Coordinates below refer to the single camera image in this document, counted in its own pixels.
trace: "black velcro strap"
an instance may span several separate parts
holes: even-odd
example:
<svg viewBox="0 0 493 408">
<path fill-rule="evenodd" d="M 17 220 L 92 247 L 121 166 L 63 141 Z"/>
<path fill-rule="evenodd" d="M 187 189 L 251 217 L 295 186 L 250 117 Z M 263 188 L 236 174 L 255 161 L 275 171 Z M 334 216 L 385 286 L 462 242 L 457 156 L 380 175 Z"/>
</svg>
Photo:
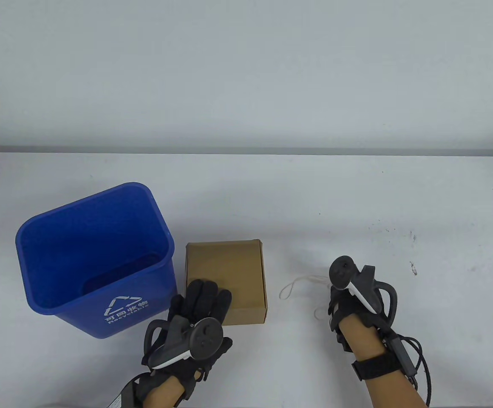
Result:
<svg viewBox="0 0 493 408">
<path fill-rule="evenodd" d="M 402 365 L 394 353 L 387 351 L 385 354 L 373 357 L 373 359 L 355 361 L 352 363 L 352 368 L 360 381 L 362 381 L 394 373 L 394 371 L 402 369 Z"/>
</svg>

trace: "finger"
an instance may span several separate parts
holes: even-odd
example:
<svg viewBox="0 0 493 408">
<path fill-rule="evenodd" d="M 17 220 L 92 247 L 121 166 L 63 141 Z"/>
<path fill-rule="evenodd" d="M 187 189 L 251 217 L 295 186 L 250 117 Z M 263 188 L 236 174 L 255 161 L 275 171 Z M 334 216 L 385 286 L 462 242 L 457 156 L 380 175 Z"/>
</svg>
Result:
<svg viewBox="0 0 493 408">
<path fill-rule="evenodd" d="M 335 305 L 337 304 L 337 298 L 339 297 L 339 291 L 334 288 L 334 286 L 330 289 L 330 305 L 328 305 L 328 314 L 331 315 L 334 313 Z"/>
<path fill-rule="evenodd" d="M 171 298 L 171 305 L 169 307 L 167 321 L 173 320 L 173 317 L 175 317 L 175 315 L 180 314 L 180 310 L 182 309 L 182 302 L 184 302 L 184 297 L 182 297 L 182 295 L 175 295 Z"/>
<path fill-rule="evenodd" d="M 182 302 L 180 315 L 186 317 L 188 320 L 194 319 L 194 307 L 198 301 L 199 294 L 203 287 L 203 280 L 193 280 L 186 288 L 186 297 Z"/>
<path fill-rule="evenodd" d="M 218 294 L 218 285 L 212 280 L 203 282 L 201 293 L 194 308 L 195 320 L 201 320 L 209 316 L 211 308 Z"/>
<path fill-rule="evenodd" d="M 214 363 L 223 355 L 225 354 L 225 352 L 227 352 L 227 350 L 230 349 L 230 347 L 233 345 L 233 340 L 231 340 L 231 338 L 229 337 L 225 337 L 222 339 L 222 344 L 220 346 L 220 348 L 218 348 L 218 350 L 211 356 L 209 357 L 207 360 L 204 360 L 204 367 L 205 367 L 205 376 L 204 376 L 204 379 L 207 380 L 207 375 L 208 375 L 208 372 L 212 369 L 212 366 L 214 365 Z"/>
<path fill-rule="evenodd" d="M 223 355 L 225 352 L 227 352 L 227 350 L 229 350 L 231 348 L 231 346 L 233 346 L 233 340 L 231 340 L 231 338 L 229 338 L 229 337 L 223 338 L 222 339 L 222 345 L 220 346 L 220 348 L 217 351 L 217 354 L 219 354 L 218 357 L 221 357 L 221 355 Z"/>
<path fill-rule="evenodd" d="M 167 321 L 173 320 L 173 317 L 175 315 L 178 315 L 180 313 L 180 309 L 182 307 L 182 302 L 184 301 L 184 297 L 181 295 L 175 295 L 171 298 L 171 305 L 169 306 L 169 314 L 167 315 Z M 154 342 L 151 350 L 154 351 L 158 347 L 162 346 L 163 343 L 165 343 L 165 340 L 167 339 L 167 330 L 160 330 L 158 338 Z"/>
<path fill-rule="evenodd" d="M 222 289 L 211 309 L 211 317 L 217 319 L 220 323 L 224 322 L 227 311 L 231 305 L 231 292 L 227 289 Z"/>
</svg>

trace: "white table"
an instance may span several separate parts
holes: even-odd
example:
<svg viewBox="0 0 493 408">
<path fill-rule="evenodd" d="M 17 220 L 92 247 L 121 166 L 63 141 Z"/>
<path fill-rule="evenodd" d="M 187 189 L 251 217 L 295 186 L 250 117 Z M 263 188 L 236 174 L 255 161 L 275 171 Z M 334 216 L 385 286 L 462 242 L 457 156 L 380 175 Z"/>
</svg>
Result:
<svg viewBox="0 0 493 408">
<path fill-rule="evenodd" d="M 106 406 L 140 372 L 145 324 L 97 340 L 36 314 L 14 246 L 31 216 L 128 181 L 153 191 L 180 285 L 189 241 L 264 244 L 266 324 L 225 328 L 234 346 L 184 406 L 369 407 L 313 318 L 327 289 L 278 298 L 345 254 L 398 291 L 394 327 L 425 348 L 432 406 L 493 405 L 493 157 L 0 153 L 0 408 Z"/>
</svg>

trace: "cardboard box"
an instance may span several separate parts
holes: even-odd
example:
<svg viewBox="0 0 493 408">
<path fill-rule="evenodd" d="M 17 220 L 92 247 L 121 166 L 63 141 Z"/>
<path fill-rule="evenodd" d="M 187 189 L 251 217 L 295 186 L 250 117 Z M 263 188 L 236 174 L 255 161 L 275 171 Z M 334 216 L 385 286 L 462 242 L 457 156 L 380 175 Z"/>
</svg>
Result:
<svg viewBox="0 0 493 408">
<path fill-rule="evenodd" d="M 262 242 L 225 241 L 186 246 L 186 280 L 212 280 L 233 295 L 224 325 L 264 323 L 267 315 Z"/>
</svg>

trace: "gray wall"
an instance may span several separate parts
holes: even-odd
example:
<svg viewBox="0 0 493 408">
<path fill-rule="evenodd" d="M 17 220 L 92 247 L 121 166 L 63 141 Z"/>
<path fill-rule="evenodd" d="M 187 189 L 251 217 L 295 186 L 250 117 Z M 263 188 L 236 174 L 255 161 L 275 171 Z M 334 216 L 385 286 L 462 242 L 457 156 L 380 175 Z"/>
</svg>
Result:
<svg viewBox="0 0 493 408">
<path fill-rule="evenodd" d="M 2 146 L 493 151 L 493 2 L 0 0 Z"/>
</svg>

